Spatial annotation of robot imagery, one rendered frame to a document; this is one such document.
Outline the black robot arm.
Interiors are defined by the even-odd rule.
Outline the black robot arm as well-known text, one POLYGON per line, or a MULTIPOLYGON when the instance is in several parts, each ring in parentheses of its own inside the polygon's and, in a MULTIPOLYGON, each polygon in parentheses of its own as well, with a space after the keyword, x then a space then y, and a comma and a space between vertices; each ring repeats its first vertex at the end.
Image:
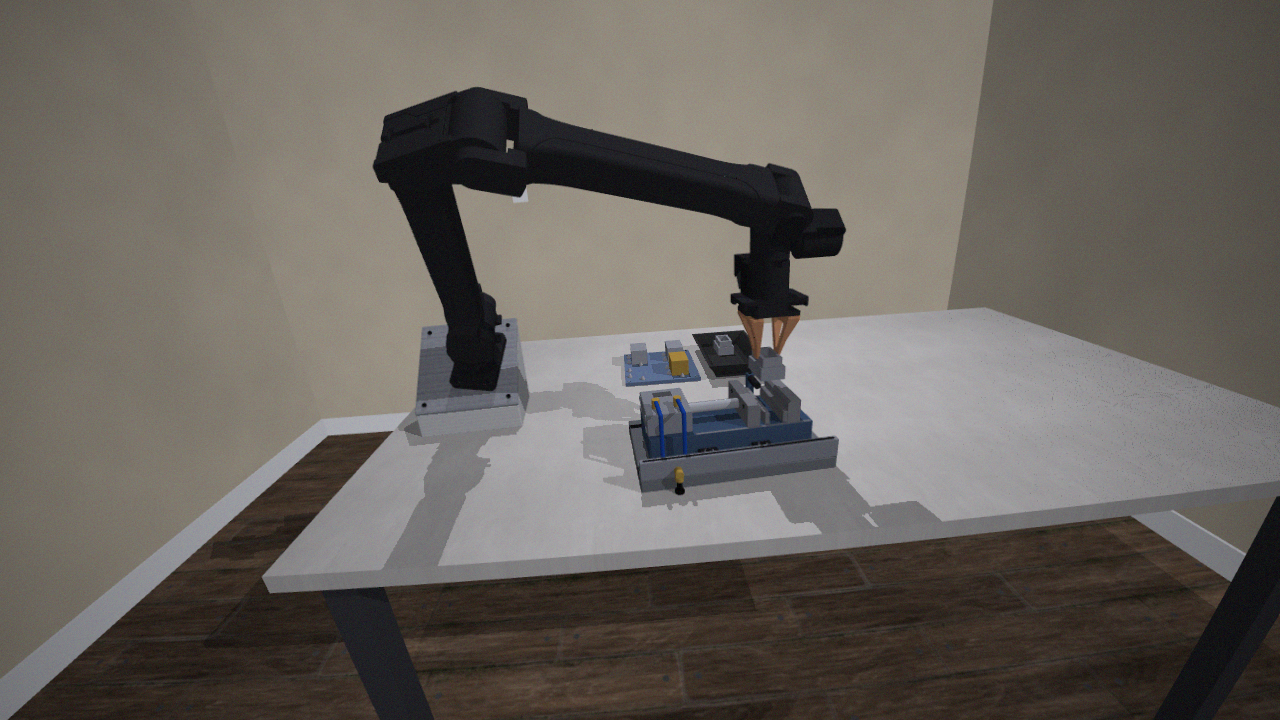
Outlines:
MULTIPOLYGON (((842 249, 838 209, 812 208, 794 169, 701 158, 527 108, 526 97, 472 87, 383 120, 372 169, 396 192, 442 301, 454 388, 495 389, 507 340, 495 332, 497 301, 477 283, 452 184, 515 197, 526 184, 559 184, 707 213, 750 227, 750 259, 771 268, 790 251, 829 258, 842 249)), ((733 254, 746 297, 750 259, 733 254)))

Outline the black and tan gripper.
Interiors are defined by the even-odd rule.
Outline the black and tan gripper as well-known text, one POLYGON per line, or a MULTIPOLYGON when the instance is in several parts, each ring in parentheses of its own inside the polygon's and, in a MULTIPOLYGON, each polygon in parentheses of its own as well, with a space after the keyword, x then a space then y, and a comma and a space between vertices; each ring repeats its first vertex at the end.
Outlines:
POLYGON ((739 316, 748 332, 754 357, 759 359, 760 355, 764 318, 772 318, 773 348, 781 354, 800 320, 800 310, 794 306, 808 306, 808 299, 796 290, 788 290, 788 259, 778 261, 774 268, 771 268, 771 263, 750 261, 750 297, 730 293, 730 302, 739 304, 739 316))

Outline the yellow block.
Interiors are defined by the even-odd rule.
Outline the yellow block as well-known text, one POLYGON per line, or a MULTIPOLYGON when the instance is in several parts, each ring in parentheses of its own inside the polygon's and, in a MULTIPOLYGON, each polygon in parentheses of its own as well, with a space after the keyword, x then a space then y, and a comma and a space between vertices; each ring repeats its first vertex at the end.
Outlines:
POLYGON ((669 352, 669 372, 672 375, 689 375, 689 357, 685 351, 669 352))

